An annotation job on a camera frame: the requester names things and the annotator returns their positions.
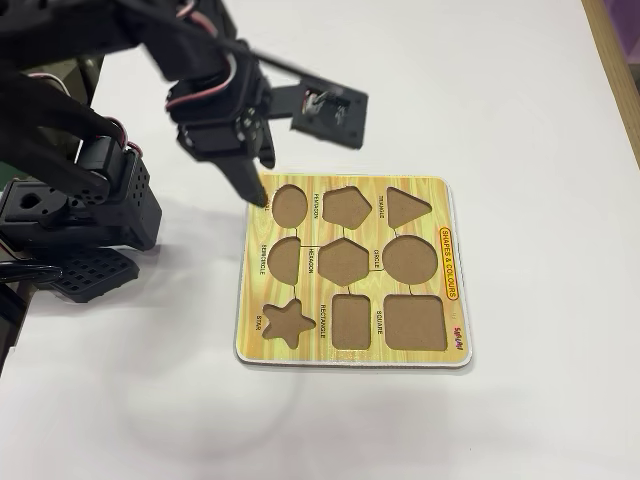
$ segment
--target black cable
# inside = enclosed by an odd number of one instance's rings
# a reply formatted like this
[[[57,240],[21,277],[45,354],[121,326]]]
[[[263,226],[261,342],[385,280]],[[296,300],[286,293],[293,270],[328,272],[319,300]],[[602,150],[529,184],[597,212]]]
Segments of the black cable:
[[[62,277],[62,269],[33,260],[0,262],[0,284],[22,282],[51,283]]]

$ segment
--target purple wall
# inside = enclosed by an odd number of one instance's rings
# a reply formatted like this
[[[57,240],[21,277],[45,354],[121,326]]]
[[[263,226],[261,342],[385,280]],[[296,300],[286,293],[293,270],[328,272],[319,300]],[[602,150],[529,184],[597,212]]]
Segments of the purple wall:
[[[640,63],[640,0],[604,0],[627,62]]]

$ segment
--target white surface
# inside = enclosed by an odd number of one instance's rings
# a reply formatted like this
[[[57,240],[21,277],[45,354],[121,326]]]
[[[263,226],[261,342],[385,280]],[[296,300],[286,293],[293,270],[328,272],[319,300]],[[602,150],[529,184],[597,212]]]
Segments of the white surface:
[[[451,184],[474,360],[241,365],[244,205],[176,146],[145,55],[114,55],[94,106],[145,150],[161,246],[90,305],[36,296],[0,382],[0,478],[637,478],[640,172],[581,2],[229,8],[254,45],[371,96],[362,151],[284,122],[278,170]]]

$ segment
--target star-shaped cutout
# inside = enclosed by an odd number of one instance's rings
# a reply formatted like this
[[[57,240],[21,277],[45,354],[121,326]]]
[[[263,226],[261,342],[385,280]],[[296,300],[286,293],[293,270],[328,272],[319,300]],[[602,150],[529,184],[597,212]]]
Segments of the star-shaped cutout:
[[[316,326],[316,322],[302,315],[302,303],[297,298],[282,308],[265,305],[262,312],[269,319],[269,325],[264,329],[262,337],[282,338],[292,350],[298,348],[300,333]]]

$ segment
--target shape sorting board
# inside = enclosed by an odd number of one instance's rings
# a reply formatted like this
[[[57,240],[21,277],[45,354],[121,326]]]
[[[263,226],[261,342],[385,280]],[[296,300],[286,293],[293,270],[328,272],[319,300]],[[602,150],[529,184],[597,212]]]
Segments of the shape sorting board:
[[[435,177],[261,176],[238,305],[242,361],[460,367],[471,358],[451,194]]]

